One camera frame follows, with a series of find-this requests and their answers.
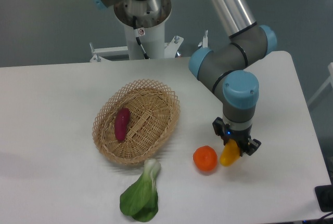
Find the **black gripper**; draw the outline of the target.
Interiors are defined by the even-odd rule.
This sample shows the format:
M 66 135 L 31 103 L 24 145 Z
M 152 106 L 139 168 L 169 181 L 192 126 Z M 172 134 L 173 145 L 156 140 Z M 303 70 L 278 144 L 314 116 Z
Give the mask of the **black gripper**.
M 217 117 L 212 123 L 214 132 L 217 136 L 220 136 L 223 140 L 223 145 L 226 146 L 230 139 L 237 142 L 239 148 L 239 156 L 243 154 L 251 156 L 255 153 L 261 145 L 261 142 L 257 139 L 252 139 L 251 129 L 252 120 L 244 123 L 235 123 L 228 118 Z

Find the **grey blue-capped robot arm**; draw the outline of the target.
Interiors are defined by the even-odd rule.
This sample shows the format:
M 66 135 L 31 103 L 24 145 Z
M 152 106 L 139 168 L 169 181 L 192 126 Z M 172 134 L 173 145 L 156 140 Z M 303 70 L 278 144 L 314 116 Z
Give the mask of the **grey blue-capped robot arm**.
M 203 39 L 188 67 L 197 80 L 223 104 L 223 115 L 213 122 L 225 144 L 235 141 L 239 154 L 252 155 L 260 142 L 250 135 L 259 98 L 259 82 L 246 68 L 275 50 L 275 33 L 258 25 L 245 0 L 211 0 L 229 37 L 229 44 L 213 51 Z M 100 8 L 113 7 L 123 24 L 131 60 L 173 58 L 164 42 L 170 0 L 93 0 Z

